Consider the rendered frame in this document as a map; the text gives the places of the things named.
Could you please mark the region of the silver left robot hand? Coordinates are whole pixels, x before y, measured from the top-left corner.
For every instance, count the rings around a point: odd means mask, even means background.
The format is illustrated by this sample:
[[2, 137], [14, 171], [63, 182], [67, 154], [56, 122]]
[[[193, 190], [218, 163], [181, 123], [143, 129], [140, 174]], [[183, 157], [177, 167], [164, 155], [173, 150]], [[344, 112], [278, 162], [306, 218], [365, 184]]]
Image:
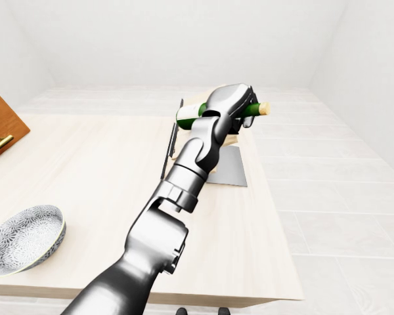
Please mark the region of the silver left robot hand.
[[237, 83], [216, 88], [206, 102], [203, 116], [228, 115], [232, 120], [237, 119], [239, 127], [250, 128], [254, 117], [241, 117], [242, 112], [252, 104], [258, 103], [257, 96], [251, 85]]

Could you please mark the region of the green wine bottle with cork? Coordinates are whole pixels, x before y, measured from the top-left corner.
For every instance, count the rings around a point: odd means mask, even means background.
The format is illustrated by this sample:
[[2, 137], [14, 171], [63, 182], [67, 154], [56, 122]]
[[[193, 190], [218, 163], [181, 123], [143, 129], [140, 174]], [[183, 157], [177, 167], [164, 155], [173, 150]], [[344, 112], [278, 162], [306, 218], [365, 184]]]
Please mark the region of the green wine bottle with cork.
[[[176, 113], [177, 125], [184, 130], [191, 130], [192, 124], [202, 116], [206, 110], [206, 103], [183, 106]], [[248, 105], [238, 116], [239, 118], [251, 116], [265, 116], [271, 113], [269, 102], [253, 103]]]

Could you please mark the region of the wood and metal wine rack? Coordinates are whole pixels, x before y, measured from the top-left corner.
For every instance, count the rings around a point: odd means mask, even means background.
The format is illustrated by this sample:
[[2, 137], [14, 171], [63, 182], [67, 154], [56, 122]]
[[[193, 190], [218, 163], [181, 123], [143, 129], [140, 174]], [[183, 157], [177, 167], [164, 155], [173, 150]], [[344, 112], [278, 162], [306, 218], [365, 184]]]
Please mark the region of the wood and metal wine rack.
[[188, 140], [163, 180], [188, 191], [200, 189], [205, 182], [246, 186], [239, 149], [223, 148], [227, 136], [237, 135], [241, 128], [228, 115], [202, 115], [192, 124]]

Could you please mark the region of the wooden cabinet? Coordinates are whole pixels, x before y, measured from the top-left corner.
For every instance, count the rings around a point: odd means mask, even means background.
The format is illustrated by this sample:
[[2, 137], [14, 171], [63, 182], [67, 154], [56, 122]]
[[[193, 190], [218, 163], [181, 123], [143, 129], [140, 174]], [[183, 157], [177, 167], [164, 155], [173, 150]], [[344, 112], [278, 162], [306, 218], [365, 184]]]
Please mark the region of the wooden cabinet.
[[0, 155], [30, 132], [30, 128], [0, 96], [0, 138], [12, 135], [14, 139], [0, 149]]

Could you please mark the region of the grey patterned bowl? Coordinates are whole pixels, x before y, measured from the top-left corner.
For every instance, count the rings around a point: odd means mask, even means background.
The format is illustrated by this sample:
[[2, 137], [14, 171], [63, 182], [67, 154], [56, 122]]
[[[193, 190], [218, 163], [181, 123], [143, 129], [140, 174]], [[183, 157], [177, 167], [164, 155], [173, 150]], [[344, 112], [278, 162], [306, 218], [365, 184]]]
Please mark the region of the grey patterned bowl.
[[13, 215], [0, 225], [0, 278], [43, 263], [65, 235], [65, 216], [54, 205], [36, 205]]

